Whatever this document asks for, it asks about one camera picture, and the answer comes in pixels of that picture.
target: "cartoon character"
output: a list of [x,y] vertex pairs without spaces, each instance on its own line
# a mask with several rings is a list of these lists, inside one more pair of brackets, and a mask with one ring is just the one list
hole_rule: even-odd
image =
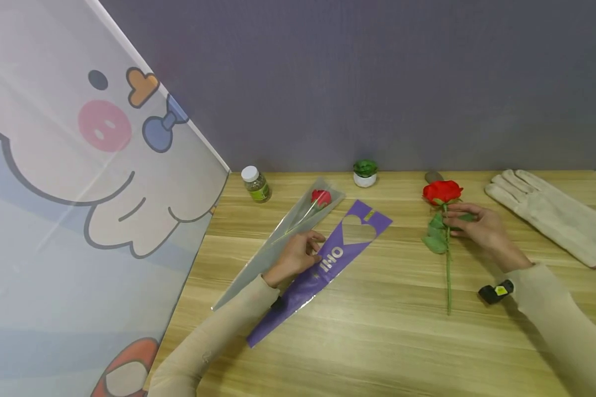
[[143,258],[210,210],[226,171],[94,14],[52,3],[52,13],[28,2],[0,13],[4,157],[37,195],[90,206],[90,245]]
[[124,348],[102,373],[91,397],[144,397],[143,384],[159,345],[153,338],[135,340]]

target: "purple-gray wall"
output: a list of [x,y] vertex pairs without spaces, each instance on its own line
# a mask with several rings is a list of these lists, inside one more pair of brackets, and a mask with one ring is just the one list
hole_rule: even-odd
[[232,170],[596,168],[596,1],[102,3]]

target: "rose stem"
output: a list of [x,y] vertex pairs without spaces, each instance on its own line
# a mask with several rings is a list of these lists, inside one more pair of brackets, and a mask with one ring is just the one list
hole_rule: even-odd
[[[444,213],[448,212],[446,204],[443,209]],[[453,309],[453,292],[450,286],[450,263],[453,260],[453,256],[450,255],[450,226],[446,226],[446,246],[446,284],[448,285],[448,315],[450,316],[450,311]]]

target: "glove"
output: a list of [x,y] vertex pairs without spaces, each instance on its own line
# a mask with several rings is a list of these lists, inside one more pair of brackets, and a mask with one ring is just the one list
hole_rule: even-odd
[[506,170],[486,194],[596,269],[596,211],[527,171]]

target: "right hand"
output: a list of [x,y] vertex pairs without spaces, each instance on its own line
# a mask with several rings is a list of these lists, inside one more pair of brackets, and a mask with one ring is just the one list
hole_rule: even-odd
[[[473,214],[475,221],[467,222],[458,218],[466,213]],[[471,238],[490,254],[503,272],[532,266],[527,256],[510,241],[501,217],[493,210],[463,202],[449,205],[444,217],[446,226],[461,229],[450,231],[450,235]]]
[[324,235],[314,230],[293,235],[276,264],[262,275],[262,279],[269,287],[277,288],[286,279],[306,271],[322,260],[322,256],[316,254],[322,242]]

